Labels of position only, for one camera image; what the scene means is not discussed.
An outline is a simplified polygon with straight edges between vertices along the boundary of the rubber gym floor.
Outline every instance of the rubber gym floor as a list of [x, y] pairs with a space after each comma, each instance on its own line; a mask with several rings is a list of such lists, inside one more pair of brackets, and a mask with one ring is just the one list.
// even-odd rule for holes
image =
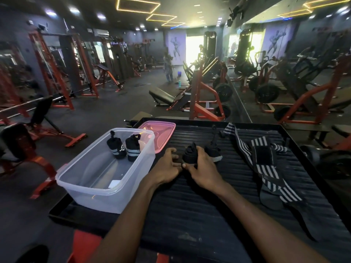
[[[184, 72], [182, 85], [187, 85]], [[152, 86], [159, 87], [175, 96], [179, 90], [168, 84], [163, 70], [142, 73], [142, 77], [126, 81], [125, 89], [114, 92], [115, 87], [99, 89], [100, 98], [78, 97], [73, 100], [74, 111], [52, 108], [48, 117], [65, 133], [78, 136], [86, 133], [88, 137], [72, 148], [65, 148], [65, 140], [46, 137], [37, 142], [37, 154], [45, 157], [55, 169], [68, 163], [102, 134], [116, 127], [125, 127], [125, 119], [131, 119], [144, 111], [158, 116], [188, 117], [181, 111], [166, 111], [165, 107], [155, 107], [153, 98], [148, 94]], [[251, 92], [239, 93], [253, 122], [275, 123], [272, 115], [263, 115], [253, 101]], [[233, 111], [236, 121], [238, 114]], [[294, 133], [294, 139], [305, 133]], [[0, 177], [0, 254], [1, 262], [12, 263], [29, 244], [45, 244], [50, 250], [50, 263], [66, 262], [72, 251], [73, 229], [53, 223], [48, 212], [61, 199], [66, 191], [55, 186], [36, 200], [30, 199], [33, 190], [46, 179], [41, 168], [23, 163], [11, 176]], [[140, 249], [137, 262], [156, 262], [156, 253]]]

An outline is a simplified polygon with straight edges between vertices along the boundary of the rectangular light frame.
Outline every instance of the rectangular light frame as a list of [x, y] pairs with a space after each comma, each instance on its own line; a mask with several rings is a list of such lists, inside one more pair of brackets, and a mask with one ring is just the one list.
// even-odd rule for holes
[[120, 0], [117, 0], [116, 4], [116, 9], [117, 11], [124, 11], [124, 12], [132, 12], [132, 13], [143, 13], [143, 14], [152, 14], [155, 12], [155, 10], [161, 5], [161, 3], [156, 3], [156, 2], [150, 2], [150, 1], [145, 1], [145, 0], [128, 0], [128, 1], [133, 1], [133, 2], [141, 2], [141, 3], [150, 3], [150, 4], [155, 4], [155, 8], [152, 9], [151, 11], [142, 11], [142, 10], [130, 10], [130, 9], [121, 9], [119, 7]]
[[162, 24], [161, 26], [182, 26], [182, 25], [184, 25], [184, 24], [185, 24], [185, 22], [173, 22], [173, 21], [168, 21], [168, 22]]
[[[322, 2], [325, 1], [331, 1], [330, 3], [325, 3], [325, 4], [321, 4]], [[303, 4], [304, 7], [306, 7], [307, 9], [314, 9], [314, 8], [320, 8], [320, 7], [325, 7], [325, 6], [329, 6], [329, 5], [334, 5], [334, 4], [339, 4], [339, 3], [347, 3], [351, 0], [313, 0], [313, 1], [309, 1], [309, 2], [305, 2]]]
[[279, 17], [283, 17], [283, 18], [287, 18], [287, 17], [294, 17], [294, 16], [302, 16], [302, 15], [308, 15], [308, 14], [312, 14], [312, 10], [310, 9], [301, 9], [301, 10], [296, 10], [296, 11], [292, 11], [289, 13], [285, 13], [285, 14], [281, 14], [278, 15]]
[[[169, 16], [169, 17], [172, 17], [172, 18], [169, 19], [169, 20], [154, 20], [154, 19], [150, 19], [152, 16]], [[163, 14], [152, 14], [151, 16], [146, 18], [146, 21], [169, 22], [169, 21], [172, 21], [175, 18], [177, 18], [177, 16], [163, 15]]]

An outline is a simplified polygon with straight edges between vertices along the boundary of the black platform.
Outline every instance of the black platform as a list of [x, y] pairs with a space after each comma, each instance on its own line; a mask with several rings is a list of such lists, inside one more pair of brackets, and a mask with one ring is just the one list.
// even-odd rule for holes
[[[135, 127], [147, 120], [150, 119], [142, 119]], [[186, 146], [193, 141], [203, 146], [212, 137], [213, 122], [155, 118], [151, 120], [171, 121], [177, 124], [166, 147], [176, 147], [179, 154], [182, 154]], [[227, 125], [225, 122], [215, 124], [218, 128]], [[244, 141], [266, 135], [273, 142], [283, 144], [289, 138], [280, 125], [238, 123], [236, 126]], [[322, 221], [324, 227], [330, 230], [330, 240], [325, 242], [317, 243], [310, 240], [287, 208], [273, 211], [263, 207], [259, 202], [252, 171], [234, 150], [231, 141], [228, 138], [221, 139], [218, 146], [223, 155], [223, 160], [218, 164], [218, 171], [240, 194], [331, 262], [349, 262], [350, 213], [321, 179], [295, 142], [290, 140], [289, 147], [292, 152], [284, 157], [295, 171], [294, 176], [286, 179], [303, 194], [314, 214]], [[163, 153], [164, 150], [157, 154], [156, 160]], [[59, 224], [101, 236], [109, 231], [118, 217], [117, 214], [82, 207], [73, 202], [69, 195], [51, 210], [49, 216]], [[155, 193], [148, 210], [140, 245], [167, 255], [201, 257], [219, 262], [263, 260], [236, 217], [216, 196], [199, 188], [185, 171], [174, 182], [164, 185]]]

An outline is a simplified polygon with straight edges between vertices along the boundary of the plastic container lid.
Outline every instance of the plastic container lid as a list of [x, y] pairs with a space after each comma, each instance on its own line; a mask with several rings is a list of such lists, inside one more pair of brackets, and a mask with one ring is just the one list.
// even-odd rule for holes
[[155, 153], [159, 153], [171, 138], [176, 128], [175, 126], [175, 123], [170, 122], [147, 121], [139, 126], [139, 128], [154, 132]]

